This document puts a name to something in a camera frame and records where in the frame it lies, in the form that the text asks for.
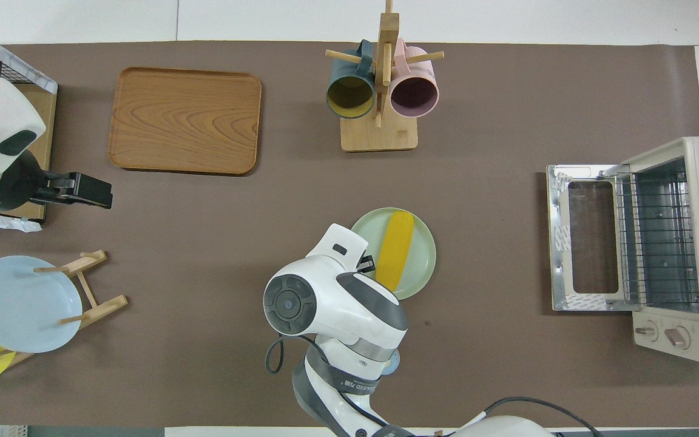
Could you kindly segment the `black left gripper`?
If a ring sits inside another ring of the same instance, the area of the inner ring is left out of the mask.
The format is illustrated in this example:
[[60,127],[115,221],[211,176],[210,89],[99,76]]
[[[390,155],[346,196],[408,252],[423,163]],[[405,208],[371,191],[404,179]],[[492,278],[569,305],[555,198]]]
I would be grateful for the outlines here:
[[76,201],[111,209],[113,186],[81,172],[44,172],[33,153],[25,151],[0,174],[0,211],[16,209],[30,199],[35,204]]

